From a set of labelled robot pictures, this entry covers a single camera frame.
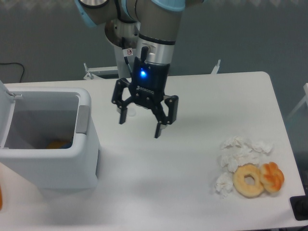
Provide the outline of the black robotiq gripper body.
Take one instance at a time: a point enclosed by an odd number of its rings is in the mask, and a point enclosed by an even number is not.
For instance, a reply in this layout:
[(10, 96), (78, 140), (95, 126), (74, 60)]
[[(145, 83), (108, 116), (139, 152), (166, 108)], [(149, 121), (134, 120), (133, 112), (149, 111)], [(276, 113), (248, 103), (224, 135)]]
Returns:
[(162, 111), (161, 101), (165, 95), (170, 64), (152, 64), (147, 61), (149, 47), (143, 46), (141, 56), (134, 60), (129, 92), (132, 101), (154, 113)]

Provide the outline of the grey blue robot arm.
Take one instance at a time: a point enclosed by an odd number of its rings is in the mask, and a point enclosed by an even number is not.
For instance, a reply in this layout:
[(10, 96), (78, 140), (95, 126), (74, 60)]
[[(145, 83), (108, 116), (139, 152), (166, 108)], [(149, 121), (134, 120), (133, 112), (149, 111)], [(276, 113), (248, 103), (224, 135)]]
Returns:
[(196, 0), (77, 0), (84, 21), (105, 24), (108, 40), (122, 51), (134, 50), (134, 62), (115, 84), (112, 103), (126, 121), (134, 103), (152, 111), (157, 119), (155, 136), (177, 117), (179, 98), (165, 94), (170, 63), (182, 13)]

